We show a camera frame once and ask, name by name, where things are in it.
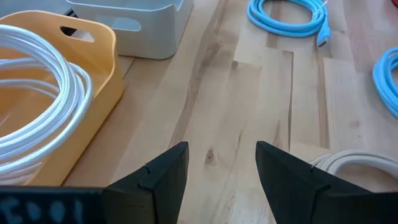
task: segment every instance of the wooden tabletop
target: wooden tabletop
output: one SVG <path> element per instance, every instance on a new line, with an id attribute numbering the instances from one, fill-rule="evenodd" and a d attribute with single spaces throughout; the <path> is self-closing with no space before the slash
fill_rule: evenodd
<path id="1" fill-rule="evenodd" d="M 121 57 L 126 91 L 65 185 L 106 186 L 179 141 L 190 164 L 179 223 L 273 223 L 254 151 L 262 140 L 306 161 L 368 149 L 398 159 L 398 120 L 371 78 L 398 46 L 390 0 L 332 0 L 331 41 L 270 34 L 246 18 L 248 0 L 195 0 L 180 47 L 167 60 Z M 285 1 L 275 19 L 308 22 Z M 340 177 L 372 191 L 398 190 L 387 174 L 349 166 Z"/>

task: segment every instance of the plastic tray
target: plastic tray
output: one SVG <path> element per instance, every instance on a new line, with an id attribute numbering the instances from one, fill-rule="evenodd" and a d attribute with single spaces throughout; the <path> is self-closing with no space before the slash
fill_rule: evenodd
<path id="1" fill-rule="evenodd" d="M 75 132 L 56 151 L 44 159 L 28 185 L 60 185 L 78 160 L 95 132 L 112 110 L 124 90 L 119 72 L 116 37 L 103 24 L 43 11 L 24 11 L 0 19 L 0 24 L 25 28 L 49 41 L 70 62 L 85 69 L 93 81 L 95 96 Z M 66 36 L 61 26 L 89 32 L 94 41 Z M 0 48 L 0 59 L 26 57 L 12 49 Z M 43 70 L 0 71 L 0 78 L 35 78 L 55 84 Z M 53 99 L 32 90 L 0 88 L 0 136 L 32 121 Z"/>
<path id="2" fill-rule="evenodd" d="M 67 0 L 82 19 L 110 26 L 121 55 L 165 59 L 177 50 L 193 0 Z"/>

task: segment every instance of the white cable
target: white cable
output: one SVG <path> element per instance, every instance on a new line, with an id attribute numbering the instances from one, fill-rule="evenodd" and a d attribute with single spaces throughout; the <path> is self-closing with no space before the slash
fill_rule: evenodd
<path id="1" fill-rule="evenodd" d="M 337 172 L 348 164 L 361 164 L 378 168 L 398 179 L 398 162 L 390 157 L 365 150 L 346 150 L 327 154 L 311 162 L 311 164 L 330 174 Z"/>
<path id="2" fill-rule="evenodd" d="M 1 70 L 41 68 L 53 74 L 58 86 L 42 80 L 0 79 L 0 88 L 28 88 L 54 98 L 54 102 L 23 128 L 0 138 L 0 185 L 20 184 L 30 178 L 43 158 L 56 150 L 78 126 L 93 97 L 90 76 L 69 63 L 39 35 L 0 25 L 0 47 L 18 50 L 29 58 L 1 59 Z M 49 138 L 55 131 L 55 137 Z"/>

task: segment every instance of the blue cable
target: blue cable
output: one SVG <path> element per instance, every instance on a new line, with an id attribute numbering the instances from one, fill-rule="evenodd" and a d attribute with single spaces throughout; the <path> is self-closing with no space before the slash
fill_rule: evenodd
<path id="1" fill-rule="evenodd" d="M 251 0 L 248 5 L 248 18 L 256 26 L 266 31 L 287 37 L 308 37 L 318 32 L 317 45 L 325 45 L 330 40 L 328 11 L 322 0 L 288 0 L 300 4 L 312 12 L 312 20 L 307 24 L 288 24 L 276 21 L 262 9 L 266 0 Z"/>
<path id="2" fill-rule="evenodd" d="M 392 71 L 398 67 L 398 47 L 384 53 L 373 68 L 373 82 L 379 92 L 381 100 L 398 118 L 398 88 L 392 78 Z"/>

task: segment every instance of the cable connector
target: cable connector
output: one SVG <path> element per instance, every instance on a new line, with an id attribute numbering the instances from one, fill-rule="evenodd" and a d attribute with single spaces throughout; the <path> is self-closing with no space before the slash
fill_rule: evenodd
<path id="1" fill-rule="evenodd" d="M 330 27 L 327 22 L 324 22 L 321 26 L 320 31 L 318 32 L 317 46 L 318 47 L 324 46 L 330 40 L 330 36 L 331 36 Z"/>

